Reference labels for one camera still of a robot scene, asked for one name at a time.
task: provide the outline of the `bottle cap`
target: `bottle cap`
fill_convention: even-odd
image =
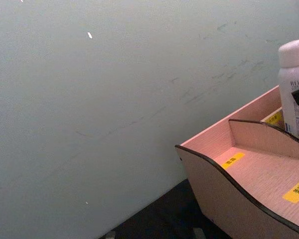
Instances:
[[[282,45],[279,50],[279,64],[282,68],[299,66],[299,40]]]

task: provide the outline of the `wall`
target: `wall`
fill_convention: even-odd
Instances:
[[[92,239],[157,199],[174,144],[297,38],[294,0],[0,0],[0,239]]]

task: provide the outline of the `dark edge trim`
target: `dark edge trim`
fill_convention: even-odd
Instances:
[[[266,122],[261,122],[261,121],[254,121],[254,120],[244,120],[244,119],[229,119],[228,121],[236,121],[236,122],[244,122],[244,123],[257,123],[257,124],[262,124],[268,127],[271,127],[275,130],[278,130],[280,133],[283,133],[284,135],[288,136],[289,138],[291,138],[292,140],[296,141],[297,143],[299,143],[299,139],[295,136],[293,136],[291,133],[285,131],[282,128],[279,128],[278,126],[266,123]]]
[[[181,145],[175,145],[175,148],[179,148],[181,150],[184,150],[188,153],[194,154],[204,160],[206,160],[208,163],[210,163],[212,166],[214,166],[223,176],[225,176],[225,178],[245,197],[247,198],[251,203],[253,203],[257,208],[259,208],[260,210],[262,210],[264,213],[266,213],[267,215],[269,215],[270,217],[272,217],[273,219],[277,220],[278,222],[284,224],[285,226],[287,226],[288,228],[290,228],[291,230],[297,232],[299,234],[299,226],[297,224],[294,224],[293,222],[290,222],[289,220],[283,218],[282,216],[274,213],[273,211],[271,211],[269,208],[267,208],[265,205],[263,205],[262,203],[260,203],[257,199],[255,199],[252,195],[250,195],[242,186],[240,186],[240,184],[232,177],[230,176],[230,174],[228,172],[225,171],[225,169],[223,169],[218,163],[216,163],[213,159],[211,159],[210,157],[198,153],[192,149],[186,148],[184,146]]]

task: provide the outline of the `yellow sticker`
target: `yellow sticker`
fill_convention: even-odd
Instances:
[[[284,194],[283,198],[292,203],[299,202],[299,182],[291,188],[290,191]]]
[[[266,119],[266,123],[269,124],[273,124],[273,125],[279,125],[279,122],[283,120],[283,115],[281,113],[281,111],[278,111],[277,113],[275,113],[273,116],[271,116],[270,118]]]
[[[230,159],[228,159],[225,163],[223,163],[221,166],[223,169],[226,169],[233,165],[235,162],[237,162],[239,159],[244,157],[244,153],[236,153],[234,156],[232,156]]]

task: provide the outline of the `desk organizer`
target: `desk organizer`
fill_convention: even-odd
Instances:
[[[176,150],[205,216],[234,239],[299,239],[299,139],[262,122],[275,87]]]

